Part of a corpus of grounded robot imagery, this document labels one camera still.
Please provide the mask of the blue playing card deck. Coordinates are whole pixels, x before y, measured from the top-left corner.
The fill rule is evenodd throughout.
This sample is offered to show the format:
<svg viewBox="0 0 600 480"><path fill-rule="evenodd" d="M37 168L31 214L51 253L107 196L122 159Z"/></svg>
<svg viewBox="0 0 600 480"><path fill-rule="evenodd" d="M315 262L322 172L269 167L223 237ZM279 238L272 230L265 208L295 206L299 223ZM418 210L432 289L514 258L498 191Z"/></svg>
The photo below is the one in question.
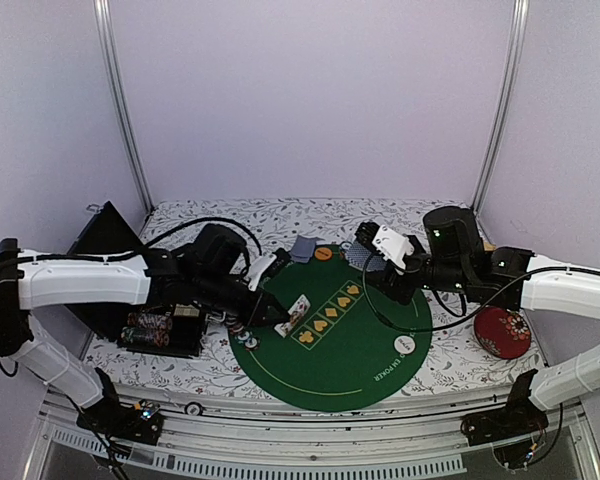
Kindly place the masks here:
<svg viewBox="0 0 600 480"><path fill-rule="evenodd" d="M348 264L359 271L366 269L367 273L383 271L386 261L378 255L374 255L358 241L344 245L344 258Z"/></svg>

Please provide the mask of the white dealer button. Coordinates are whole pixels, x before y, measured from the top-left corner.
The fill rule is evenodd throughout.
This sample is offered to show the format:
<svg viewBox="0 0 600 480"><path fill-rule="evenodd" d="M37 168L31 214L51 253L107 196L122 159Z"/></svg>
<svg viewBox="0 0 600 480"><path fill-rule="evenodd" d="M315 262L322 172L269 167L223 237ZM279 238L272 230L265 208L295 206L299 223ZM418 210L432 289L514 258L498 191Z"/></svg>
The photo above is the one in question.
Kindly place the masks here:
<svg viewBox="0 0 600 480"><path fill-rule="evenodd" d="M400 355L410 355L416 349L415 340L408 335L400 335L394 340L394 349Z"/></svg>

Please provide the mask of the orange big blind button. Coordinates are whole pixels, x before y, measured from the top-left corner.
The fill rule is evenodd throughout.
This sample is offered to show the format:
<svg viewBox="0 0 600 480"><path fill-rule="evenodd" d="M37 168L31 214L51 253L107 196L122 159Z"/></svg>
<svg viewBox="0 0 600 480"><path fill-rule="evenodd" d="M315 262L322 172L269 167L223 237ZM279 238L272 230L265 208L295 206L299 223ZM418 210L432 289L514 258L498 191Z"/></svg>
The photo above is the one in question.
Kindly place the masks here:
<svg viewBox="0 0 600 480"><path fill-rule="evenodd" d="M314 252L314 257L319 261L329 261L333 258L333 251L328 247L318 247Z"/></svg>

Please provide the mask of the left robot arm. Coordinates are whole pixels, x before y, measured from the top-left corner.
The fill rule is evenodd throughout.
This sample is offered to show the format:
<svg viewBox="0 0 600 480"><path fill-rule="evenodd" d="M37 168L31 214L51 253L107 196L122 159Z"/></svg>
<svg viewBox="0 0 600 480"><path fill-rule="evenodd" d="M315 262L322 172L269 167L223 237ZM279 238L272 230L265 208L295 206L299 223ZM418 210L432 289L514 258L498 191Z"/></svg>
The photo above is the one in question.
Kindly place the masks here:
<svg viewBox="0 0 600 480"><path fill-rule="evenodd" d="M275 255L248 259L236 229L240 223L202 217L192 243L157 248L159 237L118 254L50 254L22 250L14 238L0 242L0 357L9 357L63 391L108 434L128 426L106 374L78 360L37 321L39 307L71 304L128 304L167 307L198 305L222 311L246 327L273 326L290 315L260 288ZM233 273L238 256L244 270Z"/></svg>

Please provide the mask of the boxed texas holdem cards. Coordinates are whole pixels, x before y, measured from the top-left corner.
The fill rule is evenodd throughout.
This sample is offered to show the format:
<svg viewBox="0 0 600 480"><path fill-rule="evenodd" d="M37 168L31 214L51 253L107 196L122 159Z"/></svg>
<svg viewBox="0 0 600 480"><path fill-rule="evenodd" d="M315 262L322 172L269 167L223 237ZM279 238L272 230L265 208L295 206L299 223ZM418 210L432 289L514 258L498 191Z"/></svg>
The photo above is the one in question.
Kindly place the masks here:
<svg viewBox="0 0 600 480"><path fill-rule="evenodd" d="M173 316L178 318L199 318L200 309L194 305L176 305Z"/></svg>

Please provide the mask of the round green poker mat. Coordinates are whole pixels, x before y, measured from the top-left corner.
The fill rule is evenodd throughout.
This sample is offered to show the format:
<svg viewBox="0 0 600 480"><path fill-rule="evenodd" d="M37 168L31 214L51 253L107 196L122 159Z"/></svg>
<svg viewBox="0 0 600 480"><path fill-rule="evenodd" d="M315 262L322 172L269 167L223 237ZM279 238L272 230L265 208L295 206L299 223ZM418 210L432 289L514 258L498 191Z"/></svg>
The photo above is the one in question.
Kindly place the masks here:
<svg viewBox="0 0 600 480"><path fill-rule="evenodd" d="M264 284L285 307L304 294L311 308L285 338L255 328L247 351L229 339L240 369L269 395L319 412L357 411L399 392L420 370L431 346L432 314L422 292L401 305L349 266L337 246L329 261L290 263ZM394 340L411 336L400 355Z"/></svg>

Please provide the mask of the chip row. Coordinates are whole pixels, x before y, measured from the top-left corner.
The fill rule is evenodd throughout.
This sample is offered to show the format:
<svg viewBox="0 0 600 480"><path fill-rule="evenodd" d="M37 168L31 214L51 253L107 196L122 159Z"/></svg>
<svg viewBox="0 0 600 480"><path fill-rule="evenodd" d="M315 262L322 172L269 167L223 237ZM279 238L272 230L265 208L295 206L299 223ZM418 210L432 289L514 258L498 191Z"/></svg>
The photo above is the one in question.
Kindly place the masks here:
<svg viewBox="0 0 600 480"><path fill-rule="evenodd" d="M169 334L163 330L140 327L124 327L120 339L128 344L149 345L163 348L169 345Z"/></svg>
<svg viewBox="0 0 600 480"><path fill-rule="evenodd" d="M173 328L173 319L169 315L148 312L130 313L127 325L131 327L170 332Z"/></svg>

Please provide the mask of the black poker chip case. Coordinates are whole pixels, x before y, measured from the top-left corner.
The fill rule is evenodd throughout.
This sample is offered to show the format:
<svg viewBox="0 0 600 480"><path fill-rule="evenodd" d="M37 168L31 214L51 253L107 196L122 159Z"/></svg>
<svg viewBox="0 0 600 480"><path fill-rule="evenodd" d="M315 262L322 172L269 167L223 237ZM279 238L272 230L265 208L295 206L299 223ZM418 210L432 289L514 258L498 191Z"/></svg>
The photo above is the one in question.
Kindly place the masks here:
<svg viewBox="0 0 600 480"><path fill-rule="evenodd" d="M71 254L124 253L142 245L142 241L111 202L89 220L78 235L69 252ZM194 358L202 351L202 337L206 332L206 318L178 318L173 316L174 306L140 306L124 303L69 304L74 314L94 334L130 352L170 357ZM130 313L148 312L169 315L173 328L167 332L168 346L158 348L149 345L128 344L120 339L121 330L127 325Z"/></svg>

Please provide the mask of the red floral round pouch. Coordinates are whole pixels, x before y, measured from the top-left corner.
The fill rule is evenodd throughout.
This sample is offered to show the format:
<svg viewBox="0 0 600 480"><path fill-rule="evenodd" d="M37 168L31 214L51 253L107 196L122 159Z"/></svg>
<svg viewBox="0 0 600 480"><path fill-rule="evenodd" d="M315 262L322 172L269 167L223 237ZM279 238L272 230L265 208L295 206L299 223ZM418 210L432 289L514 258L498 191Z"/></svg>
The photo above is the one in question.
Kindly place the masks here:
<svg viewBox="0 0 600 480"><path fill-rule="evenodd" d="M499 359L517 359L531 346L531 329L516 312L487 307L476 315L473 326L482 348Z"/></svg>

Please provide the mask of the lower near chip row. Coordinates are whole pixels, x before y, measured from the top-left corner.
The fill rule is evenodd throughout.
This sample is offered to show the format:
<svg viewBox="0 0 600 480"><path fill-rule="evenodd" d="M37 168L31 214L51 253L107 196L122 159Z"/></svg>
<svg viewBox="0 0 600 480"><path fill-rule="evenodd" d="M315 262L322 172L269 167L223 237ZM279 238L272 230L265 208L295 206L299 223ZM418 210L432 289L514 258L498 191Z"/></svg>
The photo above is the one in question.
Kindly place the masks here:
<svg viewBox="0 0 600 480"><path fill-rule="evenodd" d="M163 348L169 345L169 334L163 330L140 327L124 327L120 339L128 344L149 345Z"/></svg>

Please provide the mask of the fallen chip on rail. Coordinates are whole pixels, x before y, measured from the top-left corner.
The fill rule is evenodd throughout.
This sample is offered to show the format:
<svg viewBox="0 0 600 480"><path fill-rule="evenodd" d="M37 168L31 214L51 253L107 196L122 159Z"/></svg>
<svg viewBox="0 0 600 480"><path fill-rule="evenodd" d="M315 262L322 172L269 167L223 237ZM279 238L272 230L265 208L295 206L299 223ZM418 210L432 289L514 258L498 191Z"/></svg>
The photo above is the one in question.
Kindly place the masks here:
<svg viewBox="0 0 600 480"><path fill-rule="evenodd" d="M185 413L191 416L200 416L203 410L203 406L198 402L189 402L184 408Z"/></svg>

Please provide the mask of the front aluminium rail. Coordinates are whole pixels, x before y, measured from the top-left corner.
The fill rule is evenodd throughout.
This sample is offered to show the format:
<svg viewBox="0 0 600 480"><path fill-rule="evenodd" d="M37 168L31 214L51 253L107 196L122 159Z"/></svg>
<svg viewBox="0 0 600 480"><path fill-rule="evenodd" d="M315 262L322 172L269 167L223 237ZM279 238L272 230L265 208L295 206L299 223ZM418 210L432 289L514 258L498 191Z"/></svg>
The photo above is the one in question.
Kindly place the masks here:
<svg viewBox="0 0 600 480"><path fill-rule="evenodd" d="M600 479L600 455L582 405L549 416L534 465L501 466L495 449L529 436L470 446L465 415L501 407L506 389L392 397L350 413L304 411L277 400L193 396L120 386L122 400L159 403L155 446L122 457L130 479ZM200 416L187 415L189 402Z"/></svg>

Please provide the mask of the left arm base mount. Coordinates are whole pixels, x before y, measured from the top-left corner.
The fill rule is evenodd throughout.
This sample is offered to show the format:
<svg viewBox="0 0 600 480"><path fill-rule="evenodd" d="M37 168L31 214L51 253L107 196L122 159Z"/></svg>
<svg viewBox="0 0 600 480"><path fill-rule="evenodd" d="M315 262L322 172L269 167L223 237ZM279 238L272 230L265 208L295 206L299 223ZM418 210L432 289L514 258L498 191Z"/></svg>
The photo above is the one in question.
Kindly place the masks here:
<svg viewBox="0 0 600 480"><path fill-rule="evenodd" d="M155 446L164 424L164 416L155 402L140 400L124 406L108 375L95 369L103 386L103 398L88 408L80 408L76 424L85 430L136 443Z"/></svg>

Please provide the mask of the aluminium frame post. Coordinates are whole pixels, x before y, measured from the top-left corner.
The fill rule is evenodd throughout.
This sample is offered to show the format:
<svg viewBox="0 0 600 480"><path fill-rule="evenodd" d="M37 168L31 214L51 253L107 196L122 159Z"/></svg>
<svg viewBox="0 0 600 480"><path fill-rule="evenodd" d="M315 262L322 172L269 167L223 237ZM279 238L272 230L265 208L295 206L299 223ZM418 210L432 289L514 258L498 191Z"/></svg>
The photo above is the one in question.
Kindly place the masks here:
<svg viewBox="0 0 600 480"><path fill-rule="evenodd" d="M107 0L95 0L93 2L93 6L104 67L111 92L116 121L122 138L124 152L142 208L146 214L149 214L154 209L154 202L140 157L128 102L124 91L122 72L118 59L113 29L111 5Z"/></svg>
<svg viewBox="0 0 600 480"><path fill-rule="evenodd" d="M514 96L524 49L529 6L530 2L528 0L515 0L513 2L502 82L484 159L471 202L471 208L477 216L480 215L485 206L489 186L495 172L496 162L504 138L508 113Z"/></svg>

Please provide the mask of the left aluminium frame post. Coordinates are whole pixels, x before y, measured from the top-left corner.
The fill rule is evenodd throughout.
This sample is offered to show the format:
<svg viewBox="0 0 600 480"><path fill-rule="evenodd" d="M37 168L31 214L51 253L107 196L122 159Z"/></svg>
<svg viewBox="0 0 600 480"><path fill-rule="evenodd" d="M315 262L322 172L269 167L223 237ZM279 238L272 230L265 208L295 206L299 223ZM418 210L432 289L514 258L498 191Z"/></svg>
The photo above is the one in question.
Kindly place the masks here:
<svg viewBox="0 0 600 480"><path fill-rule="evenodd" d="M93 2L93 6L104 67L111 92L116 121L122 138L124 152L142 208L146 214L149 214L154 209L154 202L140 157L128 102L124 91L122 72L118 59L113 29L111 5L107 0L95 0Z"/></svg>

